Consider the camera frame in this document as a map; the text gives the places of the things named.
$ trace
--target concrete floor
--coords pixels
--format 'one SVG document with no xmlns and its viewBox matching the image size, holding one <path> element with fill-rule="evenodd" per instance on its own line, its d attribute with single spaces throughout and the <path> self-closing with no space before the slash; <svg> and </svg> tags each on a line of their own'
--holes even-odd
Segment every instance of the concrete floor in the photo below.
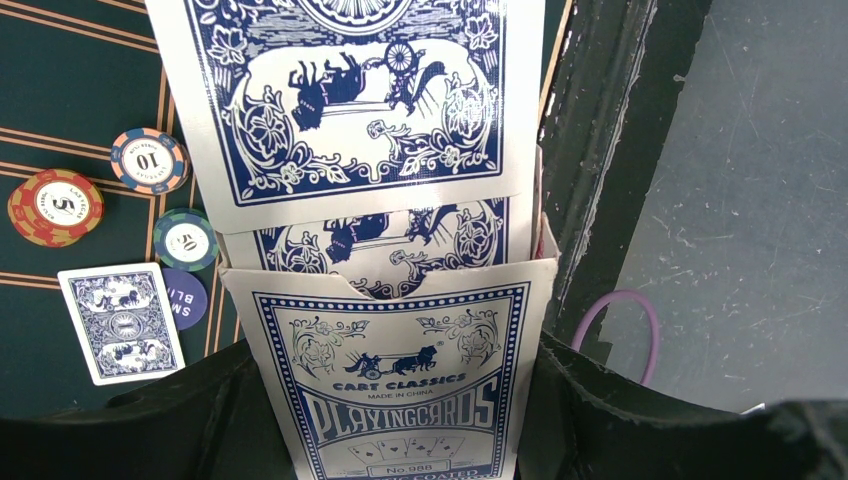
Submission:
<svg viewBox="0 0 848 480">
<path fill-rule="evenodd" d="M 848 397 L 848 2 L 714 0 L 618 288 L 662 324 L 651 387 L 742 411 Z M 646 320 L 616 305 L 608 366 Z"/>
</svg>

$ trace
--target chip number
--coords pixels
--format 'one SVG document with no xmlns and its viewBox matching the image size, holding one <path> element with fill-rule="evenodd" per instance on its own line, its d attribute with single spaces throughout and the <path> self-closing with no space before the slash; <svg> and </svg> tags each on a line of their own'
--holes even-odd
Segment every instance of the chip number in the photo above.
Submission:
<svg viewBox="0 0 848 480">
<path fill-rule="evenodd" d="M 168 254 L 175 259 L 192 263 L 206 255 L 210 241 L 206 233 L 197 225 L 179 223 L 165 235 L 165 247 L 168 249 Z"/>
<path fill-rule="evenodd" d="M 154 152 L 150 152 L 147 155 L 141 154 L 136 157 L 135 161 L 138 163 L 138 168 L 142 170 L 147 170 L 151 165 L 153 165 L 153 168 L 159 168 Z"/>
</svg>

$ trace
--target orange stripe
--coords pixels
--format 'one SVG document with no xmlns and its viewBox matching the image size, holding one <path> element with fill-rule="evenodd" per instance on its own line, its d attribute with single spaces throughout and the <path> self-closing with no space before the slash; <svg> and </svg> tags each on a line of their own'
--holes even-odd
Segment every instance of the orange stripe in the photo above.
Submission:
<svg viewBox="0 0 848 480">
<path fill-rule="evenodd" d="M 6 175 L 7 177 L 18 177 L 18 178 L 29 178 L 31 175 L 27 175 L 25 173 L 17 173 L 17 172 L 4 172 L 0 170 L 0 175 Z"/>
<path fill-rule="evenodd" d="M 61 290 L 59 285 L 47 285 L 46 283 L 30 283 L 30 282 L 16 282 L 14 280 L 2 280 L 0 279 L 0 284 L 3 285 L 17 285 L 19 287 L 35 287 L 35 288 L 46 288 L 50 290 Z"/>
<path fill-rule="evenodd" d="M 194 190 L 197 187 L 197 175 L 191 173 L 191 194 L 188 196 L 188 208 L 194 208 Z"/>
<path fill-rule="evenodd" d="M 554 40 L 554 48 L 551 50 L 551 59 L 548 61 L 548 69 L 545 73 L 545 81 L 542 86 L 542 95 L 539 98 L 539 116 L 536 121 L 538 127 L 542 123 L 542 117 L 545 116 L 545 109 L 548 108 L 548 96 L 551 90 L 551 82 L 554 78 L 557 62 L 562 53 L 562 42 L 565 38 L 565 30 L 568 26 L 568 19 L 571 17 L 571 5 L 573 0 L 565 0 L 565 6 L 562 8 L 562 17 L 559 19 L 559 28 L 557 29 L 557 37 Z"/>
<path fill-rule="evenodd" d="M 221 339 L 221 317 L 224 313 L 224 297 L 227 292 L 224 286 L 221 285 L 221 300 L 218 302 L 218 329 L 215 331 L 215 351 L 218 351 L 218 341 Z"/>
<path fill-rule="evenodd" d="M 12 169 L 15 169 L 15 170 L 23 170 L 25 172 L 33 172 L 33 173 L 37 173 L 37 172 L 44 170 L 43 168 L 35 168 L 35 167 L 30 167 L 28 165 L 18 165 L 18 164 L 15 164 L 15 163 L 8 163 L 8 162 L 0 162 L 0 167 L 12 168 Z M 30 175 L 21 175 L 21 174 L 18 174 L 18 173 L 8 173 L 8 175 L 13 176 L 13 177 L 21 176 L 21 178 L 28 178 L 30 176 Z M 126 185 L 124 185 L 121 182 L 115 182 L 113 180 L 103 180 L 102 178 L 91 178 L 91 177 L 86 177 L 86 178 L 88 178 L 89 180 L 91 180 L 94 183 L 100 183 L 100 184 L 103 184 L 103 185 L 111 185 L 111 186 L 114 186 L 114 187 L 120 187 L 120 188 L 124 189 L 123 191 L 101 189 L 101 190 L 106 191 L 106 192 L 117 193 L 119 195 L 128 195 L 130 197 L 150 198 L 150 195 L 143 195 L 141 193 L 136 193 L 136 192 L 130 190 L 129 187 L 127 187 Z"/>
<path fill-rule="evenodd" d="M 221 263 L 221 257 L 215 259 L 215 273 L 212 274 L 212 295 L 209 296 L 209 320 L 206 322 L 206 348 L 203 350 L 203 356 L 209 356 L 209 339 L 212 337 L 212 313 L 215 307 L 215 290 L 218 287 L 218 264 Z"/>
<path fill-rule="evenodd" d="M 165 131 L 168 135 L 172 135 L 174 133 L 174 117 L 176 116 L 177 109 L 174 107 L 174 96 L 170 93 L 168 94 L 168 125 L 165 127 Z"/>
<path fill-rule="evenodd" d="M 238 331 L 241 328 L 241 317 L 236 315 L 236 333 L 233 335 L 233 343 L 238 342 Z"/>
<path fill-rule="evenodd" d="M 162 66 L 162 74 L 159 76 L 159 110 L 156 112 L 156 129 L 162 131 L 165 128 L 165 87 L 168 85 L 165 76 L 165 66 Z"/>
<path fill-rule="evenodd" d="M 72 150 L 70 148 L 65 148 L 65 147 L 56 147 L 56 146 L 53 146 L 53 145 L 47 145 L 46 143 L 30 142 L 29 140 L 20 140 L 20 139 L 17 139 L 17 138 L 5 137 L 3 135 L 0 135 L 0 141 L 9 142 L 9 143 L 16 143 L 18 145 L 26 145 L 27 147 L 41 148 L 41 149 L 44 149 L 44 150 L 52 150 L 54 152 L 70 153 L 70 154 L 73 154 L 73 155 L 79 155 L 81 157 L 94 158 L 96 160 L 111 161 L 110 158 L 109 158 L 109 155 L 103 155 L 103 154 L 100 154 L 100 153 L 88 153 L 88 152 L 83 152 L 82 150 Z"/>
<path fill-rule="evenodd" d="M 53 277 L 42 277 L 39 275 L 24 275 L 22 273 L 0 272 L 0 277 L 22 278 L 24 280 L 38 280 L 41 282 L 59 283 L 59 280 Z"/>
<path fill-rule="evenodd" d="M 153 258 L 153 219 L 156 218 L 156 197 L 150 198 L 150 211 L 147 213 L 147 246 L 144 251 L 149 262 Z"/>
<path fill-rule="evenodd" d="M 3 10 L 2 8 L 0 8 L 0 14 L 9 15 L 10 17 L 20 18 L 21 20 L 27 20 L 27 21 L 30 21 L 30 22 L 40 23 L 41 25 L 47 25 L 48 27 L 54 27 L 54 28 L 58 28 L 60 30 L 68 31 L 68 32 L 79 33 L 81 35 L 85 35 L 85 36 L 92 37 L 92 38 L 97 38 L 99 40 L 105 40 L 107 42 L 117 43 L 118 45 L 124 45 L 124 46 L 127 46 L 127 47 L 137 48 L 139 50 L 144 50 L 145 52 L 156 53 L 156 54 L 159 53 L 159 50 L 157 50 L 153 47 L 146 47 L 144 45 L 138 45 L 138 44 L 135 44 L 135 43 L 132 43 L 132 42 L 119 40 L 117 38 L 107 37 L 106 35 L 100 35 L 99 33 L 93 33 L 93 32 L 89 32 L 89 31 L 86 31 L 86 30 L 81 30 L 79 28 L 74 28 L 74 27 L 69 27 L 67 25 L 62 25 L 61 23 L 50 22 L 50 21 L 47 21 L 47 20 L 42 20 L 40 18 L 30 17 L 29 15 L 22 15 L 20 13 L 12 12 L 12 11 L 9 11 L 9 10 Z"/>
<path fill-rule="evenodd" d="M 115 190 L 113 188 L 101 188 L 100 191 L 101 192 L 115 193 L 115 194 L 118 194 L 118 195 L 123 195 L 125 197 L 135 197 L 135 198 L 142 198 L 144 200 L 153 200 L 150 197 L 150 195 L 145 195 L 143 193 L 136 193 L 136 192 L 128 192 L 126 190 Z"/>
<path fill-rule="evenodd" d="M 30 133 L 30 132 L 22 132 L 20 130 L 13 130 L 11 128 L 0 127 L 0 132 L 8 133 L 8 134 L 11 134 L 11 135 L 19 135 L 21 137 L 29 137 L 29 138 L 37 138 L 39 140 L 47 140 L 49 142 L 62 143 L 64 145 L 72 145 L 74 147 L 89 148 L 91 150 L 96 150 L 98 152 L 105 152 L 105 153 L 111 153 L 112 152 L 112 149 L 108 148 L 108 147 L 99 147 L 97 145 L 91 145 L 91 144 L 88 144 L 88 143 L 72 142 L 70 140 L 65 140 L 64 138 L 49 137 L 47 135 L 39 135 L 37 133 Z"/>
<path fill-rule="evenodd" d="M 50 10 L 31 7 L 29 5 L 24 5 L 22 3 L 12 2 L 9 0 L 0 0 L 0 5 L 19 8 L 26 12 L 38 13 L 44 15 L 45 17 L 55 18 L 57 20 L 64 20 L 66 22 L 75 23 L 77 25 L 93 28 L 95 30 L 100 30 L 101 32 L 114 33 L 115 35 L 120 35 L 122 37 L 132 38 L 133 40 L 139 40 L 145 43 L 149 43 L 151 45 L 156 45 L 156 40 L 150 37 L 145 37 L 144 35 L 138 35 L 124 30 L 119 30 L 117 28 L 107 27 L 105 25 L 100 25 L 99 23 L 87 22 L 85 20 L 80 20 L 79 18 L 69 17 L 67 15 L 62 15 L 61 13 L 51 12 Z"/>
<path fill-rule="evenodd" d="M 123 3 L 120 3 L 120 2 L 116 2 L 115 0 L 97 0 L 97 1 L 102 2 L 102 3 L 106 3 L 108 5 L 112 5 L 112 6 L 115 6 L 115 7 L 126 8 L 127 10 L 130 10 L 132 12 L 143 13 L 143 14 L 147 15 L 147 10 L 145 10 L 142 7 L 136 7 L 135 5 L 126 5 L 126 4 L 123 4 Z"/>
</svg>

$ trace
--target white card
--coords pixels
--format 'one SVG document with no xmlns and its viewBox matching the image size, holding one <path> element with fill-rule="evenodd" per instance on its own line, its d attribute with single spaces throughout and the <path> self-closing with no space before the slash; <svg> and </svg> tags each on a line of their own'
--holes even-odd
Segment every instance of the white card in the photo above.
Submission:
<svg viewBox="0 0 848 480">
<path fill-rule="evenodd" d="M 337 273 L 364 295 L 409 295 L 429 272 L 530 259 L 530 195 L 224 235 L 234 268 Z"/>
<path fill-rule="evenodd" d="M 532 191 L 543 0 L 146 5 L 222 233 Z"/>
<path fill-rule="evenodd" d="M 95 385 L 161 378 L 185 366 L 159 265 L 67 270 L 58 277 Z"/>
</svg>

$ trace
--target green felt table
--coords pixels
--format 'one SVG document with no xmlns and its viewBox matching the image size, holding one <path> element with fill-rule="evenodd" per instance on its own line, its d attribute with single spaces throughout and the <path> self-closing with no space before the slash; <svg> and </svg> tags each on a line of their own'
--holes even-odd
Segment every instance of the green felt table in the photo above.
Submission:
<svg viewBox="0 0 848 480">
<path fill-rule="evenodd" d="M 563 3 L 548 1 L 546 57 Z M 31 244 L 0 221 L 0 416 L 99 408 L 144 382 L 92 384 L 56 273 L 155 261 L 156 219 L 176 207 L 202 210 L 203 199 L 193 177 L 154 197 L 112 172 L 110 146 L 125 130 L 147 126 L 182 139 L 143 1 L 0 0 L 0 40 L 0 196 L 41 169 L 68 168 L 100 188 L 106 210 L 94 232 L 61 249 Z M 242 336 L 214 265 L 196 275 L 209 305 L 180 332 L 187 365 Z"/>
</svg>

